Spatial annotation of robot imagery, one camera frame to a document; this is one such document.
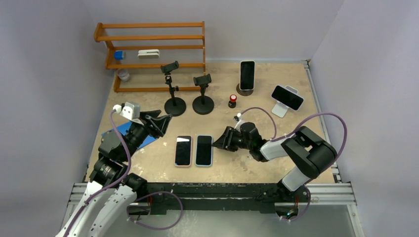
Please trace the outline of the blue case phone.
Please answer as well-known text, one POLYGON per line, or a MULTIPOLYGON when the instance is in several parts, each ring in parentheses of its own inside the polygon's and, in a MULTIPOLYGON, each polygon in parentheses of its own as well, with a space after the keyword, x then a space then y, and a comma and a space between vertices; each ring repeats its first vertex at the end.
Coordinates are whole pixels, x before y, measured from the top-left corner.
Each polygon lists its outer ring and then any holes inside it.
POLYGON ((195 165, 202 167, 212 166, 213 162, 213 137, 210 135, 198 135, 195 151, 195 165))

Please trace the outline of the black tall phone stand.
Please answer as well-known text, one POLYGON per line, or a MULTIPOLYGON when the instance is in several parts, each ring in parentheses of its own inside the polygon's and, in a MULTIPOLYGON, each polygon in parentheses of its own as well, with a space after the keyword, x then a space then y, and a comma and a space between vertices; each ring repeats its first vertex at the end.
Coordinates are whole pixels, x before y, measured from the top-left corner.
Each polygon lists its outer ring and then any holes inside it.
POLYGON ((169 93, 171 96, 171 98, 165 102, 164 109, 167 114, 171 114, 174 117, 180 116, 186 111, 185 101, 179 97, 175 97, 174 95, 174 93, 179 90, 178 87, 173 87, 171 85, 172 83, 171 72, 178 68, 179 68, 178 61, 160 66, 162 73, 165 74, 165 84, 168 85, 169 93))

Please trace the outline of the pink case phone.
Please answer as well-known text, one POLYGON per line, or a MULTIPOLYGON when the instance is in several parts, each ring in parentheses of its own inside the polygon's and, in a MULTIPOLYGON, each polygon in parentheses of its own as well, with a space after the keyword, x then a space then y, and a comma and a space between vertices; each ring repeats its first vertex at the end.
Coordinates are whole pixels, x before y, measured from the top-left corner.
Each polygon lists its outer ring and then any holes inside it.
POLYGON ((190 166, 192 159, 192 137, 189 135, 180 135, 176 138, 175 145, 175 166, 190 166))

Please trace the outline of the black round-base phone stand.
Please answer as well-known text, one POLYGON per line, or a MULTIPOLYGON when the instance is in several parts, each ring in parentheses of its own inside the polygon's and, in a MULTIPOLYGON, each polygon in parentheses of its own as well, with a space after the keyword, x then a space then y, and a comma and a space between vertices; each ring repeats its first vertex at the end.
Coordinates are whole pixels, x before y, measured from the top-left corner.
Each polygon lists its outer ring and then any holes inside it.
POLYGON ((207 115, 211 113, 214 109, 214 101, 205 95, 206 88, 211 83, 210 74, 194 77, 193 78, 195 86, 200 87, 201 96, 194 99, 192 106, 193 110, 200 115, 207 115))

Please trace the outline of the white case phone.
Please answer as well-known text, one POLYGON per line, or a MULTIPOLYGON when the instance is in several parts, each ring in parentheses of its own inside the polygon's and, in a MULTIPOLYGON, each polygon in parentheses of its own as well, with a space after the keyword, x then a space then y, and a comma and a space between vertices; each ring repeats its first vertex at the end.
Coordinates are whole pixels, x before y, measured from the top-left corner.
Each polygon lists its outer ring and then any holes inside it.
POLYGON ((242 61, 240 63, 240 90, 253 90, 255 81, 255 62, 242 61))

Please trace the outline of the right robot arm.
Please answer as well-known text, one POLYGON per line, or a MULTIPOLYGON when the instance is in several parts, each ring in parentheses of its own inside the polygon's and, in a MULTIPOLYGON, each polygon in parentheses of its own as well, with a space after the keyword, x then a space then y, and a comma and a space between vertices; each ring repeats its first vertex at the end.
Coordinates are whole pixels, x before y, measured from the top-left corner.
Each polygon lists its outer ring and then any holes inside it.
POLYGON ((295 197, 299 188, 317 178, 337 158, 335 148, 306 126, 289 138, 272 141, 262 138, 254 123, 244 122, 239 128, 226 127, 212 146, 230 152, 248 150, 258 162, 289 157, 295 167, 277 183, 273 193, 284 201, 295 197))

